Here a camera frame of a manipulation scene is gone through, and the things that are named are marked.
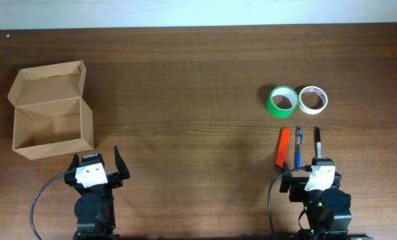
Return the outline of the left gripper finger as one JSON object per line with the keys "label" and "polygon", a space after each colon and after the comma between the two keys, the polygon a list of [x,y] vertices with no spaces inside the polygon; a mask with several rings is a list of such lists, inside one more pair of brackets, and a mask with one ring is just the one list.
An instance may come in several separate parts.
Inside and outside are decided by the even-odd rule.
{"label": "left gripper finger", "polygon": [[130,173],[129,169],[127,168],[127,165],[125,164],[125,161],[122,159],[119,150],[117,146],[114,146],[114,157],[115,157],[115,166],[118,170],[120,179],[129,179],[130,178]]}
{"label": "left gripper finger", "polygon": [[75,155],[73,156],[72,162],[71,162],[71,164],[69,165],[67,171],[74,171],[74,170],[76,170],[78,167],[80,167],[79,156],[78,156],[78,154],[75,154]]}

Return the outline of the orange utility knife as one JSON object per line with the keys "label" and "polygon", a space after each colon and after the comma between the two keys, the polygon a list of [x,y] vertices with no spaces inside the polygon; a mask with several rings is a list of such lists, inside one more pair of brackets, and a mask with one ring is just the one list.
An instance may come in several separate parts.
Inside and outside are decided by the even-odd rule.
{"label": "orange utility knife", "polygon": [[278,143],[276,160],[275,160],[276,169],[281,172],[284,170],[284,164],[286,163],[289,141],[290,141],[290,129],[284,127],[280,131],[279,143]]}

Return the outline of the blue ballpoint pen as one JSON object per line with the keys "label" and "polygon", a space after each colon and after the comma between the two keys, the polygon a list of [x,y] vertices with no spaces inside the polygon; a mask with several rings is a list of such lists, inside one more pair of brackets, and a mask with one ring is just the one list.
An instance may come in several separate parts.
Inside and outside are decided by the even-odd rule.
{"label": "blue ballpoint pen", "polygon": [[296,129],[296,157],[295,157],[295,168],[301,167],[301,148],[302,148],[302,130],[301,127]]}

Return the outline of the black and white marker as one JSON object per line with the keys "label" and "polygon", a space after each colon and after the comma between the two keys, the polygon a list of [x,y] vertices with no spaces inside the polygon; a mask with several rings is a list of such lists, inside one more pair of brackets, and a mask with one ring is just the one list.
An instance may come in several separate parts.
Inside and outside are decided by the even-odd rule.
{"label": "black and white marker", "polygon": [[321,158],[322,157],[322,144],[321,144],[321,133],[320,133],[320,128],[315,127],[315,144],[316,144],[316,157]]}

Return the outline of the brown cardboard box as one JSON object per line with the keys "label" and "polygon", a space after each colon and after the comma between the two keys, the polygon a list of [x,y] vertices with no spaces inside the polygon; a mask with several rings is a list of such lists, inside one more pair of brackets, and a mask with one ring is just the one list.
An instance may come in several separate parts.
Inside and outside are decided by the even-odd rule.
{"label": "brown cardboard box", "polygon": [[83,99],[86,73],[83,61],[18,71],[7,96],[15,108],[14,152],[35,160],[94,148],[93,112]]}

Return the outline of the green tape roll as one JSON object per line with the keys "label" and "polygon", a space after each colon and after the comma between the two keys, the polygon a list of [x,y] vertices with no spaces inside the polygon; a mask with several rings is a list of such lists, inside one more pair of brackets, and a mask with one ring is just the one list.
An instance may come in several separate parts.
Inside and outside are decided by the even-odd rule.
{"label": "green tape roll", "polygon": [[[273,97],[275,96],[282,96],[285,97],[291,104],[291,107],[289,109],[282,109],[278,107],[274,101]],[[270,114],[272,114],[274,117],[277,118],[286,118],[289,117],[292,112],[296,109],[298,106],[298,94],[294,89],[291,87],[281,85],[278,87],[275,87],[272,89],[270,92],[270,95],[268,97],[267,103],[266,103],[266,108]]]}

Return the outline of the white masking tape roll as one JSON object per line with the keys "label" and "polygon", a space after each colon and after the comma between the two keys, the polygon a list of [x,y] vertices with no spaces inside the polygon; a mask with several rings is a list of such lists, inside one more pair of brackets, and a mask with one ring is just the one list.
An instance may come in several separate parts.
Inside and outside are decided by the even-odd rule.
{"label": "white masking tape roll", "polygon": [[[320,108],[317,108],[317,109],[308,107],[304,103],[304,101],[302,99],[302,97],[303,97],[303,95],[305,93],[315,93],[320,98],[320,100],[322,101],[322,106]],[[309,115],[316,115],[316,114],[321,113],[327,107],[327,105],[328,105],[328,96],[327,96],[326,92],[323,89],[321,89],[321,88],[319,88],[317,86],[307,86],[307,87],[304,87],[300,91],[300,93],[298,95],[298,101],[299,101],[298,102],[298,107],[304,113],[309,114]]]}

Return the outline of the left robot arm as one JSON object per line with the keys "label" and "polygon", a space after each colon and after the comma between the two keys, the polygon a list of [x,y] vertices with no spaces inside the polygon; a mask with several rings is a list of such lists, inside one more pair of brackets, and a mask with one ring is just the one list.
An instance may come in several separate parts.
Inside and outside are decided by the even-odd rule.
{"label": "left robot arm", "polygon": [[74,214],[77,230],[74,239],[120,239],[115,234],[115,208],[113,190],[123,186],[130,173],[117,147],[114,147],[117,171],[107,174],[99,153],[80,158],[74,155],[64,175],[64,182],[74,188],[81,197],[76,201]]}

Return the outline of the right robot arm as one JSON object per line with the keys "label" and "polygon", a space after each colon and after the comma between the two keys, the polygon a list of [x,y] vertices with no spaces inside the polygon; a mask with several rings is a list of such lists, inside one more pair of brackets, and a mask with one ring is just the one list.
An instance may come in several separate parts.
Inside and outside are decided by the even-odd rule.
{"label": "right robot arm", "polygon": [[306,216],[309,227],[300,227],[292,239],[303,240],[366,240],[365,234],[349,234],[352,220],[351,195],[340,190],[341,174],[330,158],[315,157],[310,165],[299,167],[308,177],[294,177],[293,169],[283,164],[280,192],[289,194],[289,201],[302,203],[300,216]]}

